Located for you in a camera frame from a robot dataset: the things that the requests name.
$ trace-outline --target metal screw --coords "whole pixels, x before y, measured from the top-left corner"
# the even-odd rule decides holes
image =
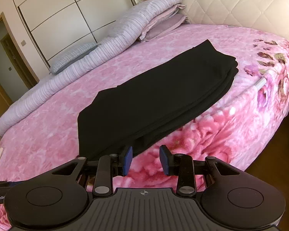
[[[94,189],[94,191],[98,194],[106,194],[109,192],[109,187],[106,186],[99,186],[96,189]]]
[[[195,189],[190,186],[183,186],[183,187],[180,187],[179,191],[182,194],[192,194],[195,192]]]

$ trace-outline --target pink pillowcase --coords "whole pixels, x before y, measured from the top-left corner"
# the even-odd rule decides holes
[[[182,5],[182,4],[176,4],[174,6],[172,6],[171,8],[165,10],[163,13],[159,14],[158,16],[154,17],[149,24],[142,30],[141,35],[139,37],[139,39],[142,41],[147,32],[153,28],[154,26],[156,26],[157,24],[161,23],[162,21],[167,20],[168,18],[174,16],[176,13],[178,13],[178,11],[180,9],[185,8],[186,5]]]
[[[179,27],[186,19],[186,16],[176,14],[150,29],[142,41],[151,41],[158,36],[162,36]]]

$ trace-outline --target black cloth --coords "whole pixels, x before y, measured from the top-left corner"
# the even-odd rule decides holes
[[[78,116],[79,154],[98,160],[125,145],[138,155],[216,103],[238,72],[209,40],[125,83],[100,91]]]

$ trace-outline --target doorway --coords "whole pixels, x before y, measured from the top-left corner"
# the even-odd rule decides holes
[[[36,84],[0,18],[0,117]]]

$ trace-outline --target circular pad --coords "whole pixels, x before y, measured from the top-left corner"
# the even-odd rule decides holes
[[[88,204],[86,190],[59,176],[39,183],[28,180],[11,188],[4,199],[12,226],[22,229],[53,229],[79,216]]]
[[[106,194],[110,191],[110,189],[105,186],[99,186],[94,191],[97,192],[98,194]]]
[[[252,188],[241,187],[228,193],[228,200],[240,208],[255,208],[263,202],[262,194]]]
[[[27,200],[35,206],[50,206],[62,198],[62,192],[55,187],[37,187],[27,194]]]
[[[179,191],[183,194],[192,194],[195,192],[195,189],[190,186],[180,187]]]

